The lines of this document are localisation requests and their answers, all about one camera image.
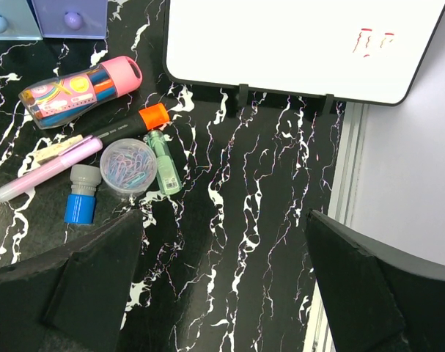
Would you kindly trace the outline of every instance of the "clear plastic container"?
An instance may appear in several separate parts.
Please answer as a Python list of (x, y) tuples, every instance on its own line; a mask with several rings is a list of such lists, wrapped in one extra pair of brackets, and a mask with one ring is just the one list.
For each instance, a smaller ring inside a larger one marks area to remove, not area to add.
[(157, 175), (157, 158), (147, 144), (138, 139), (111, 143), (100, 159), (105, 183), (120, 197), (143, 194)]
[(25, 88), (18, 97), (42, 130), (63, 126), (90, 109), (139, 88), (142, 74), (127, 56)]

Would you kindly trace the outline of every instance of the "purple drawer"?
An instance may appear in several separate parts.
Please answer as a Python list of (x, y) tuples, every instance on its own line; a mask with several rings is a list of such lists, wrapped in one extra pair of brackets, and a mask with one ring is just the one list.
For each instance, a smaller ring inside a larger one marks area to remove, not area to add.
[(32, 0), (45, 38), (104, 39), (107, 0)]

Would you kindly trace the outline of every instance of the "drawer unit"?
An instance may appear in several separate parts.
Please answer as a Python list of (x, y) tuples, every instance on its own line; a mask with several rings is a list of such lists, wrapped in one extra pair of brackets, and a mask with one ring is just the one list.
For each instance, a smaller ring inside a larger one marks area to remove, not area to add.
[(107, 0), (32, 0), (45, 38), (104, 39)]
[(0, 0), (0, 40), (40, 39), (40, 30), (26, 0)]

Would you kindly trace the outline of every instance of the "blue drawer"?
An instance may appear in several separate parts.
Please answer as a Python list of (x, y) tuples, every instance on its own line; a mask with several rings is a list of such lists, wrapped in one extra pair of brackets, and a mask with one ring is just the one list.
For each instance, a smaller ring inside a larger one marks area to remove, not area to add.
[(40, 39), (40, 30), (26, 0), (0, 0), (0, 40)]

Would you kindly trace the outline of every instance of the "printed label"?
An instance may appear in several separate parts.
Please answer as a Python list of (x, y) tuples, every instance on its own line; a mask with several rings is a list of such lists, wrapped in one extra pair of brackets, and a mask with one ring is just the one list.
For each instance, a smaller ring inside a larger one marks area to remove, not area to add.
[(92, 83), (86, 73), (33, 87), (30, 91), (43, 117), (80, 106), (86, 107), (97, 101)]
[(165, 183), (165, 188), (166, 188), (166, 189), (173, 189), (173, 188), (178, 187), (177, 179), (174, 178), (174, 177), (165, 180), (164, 183)]

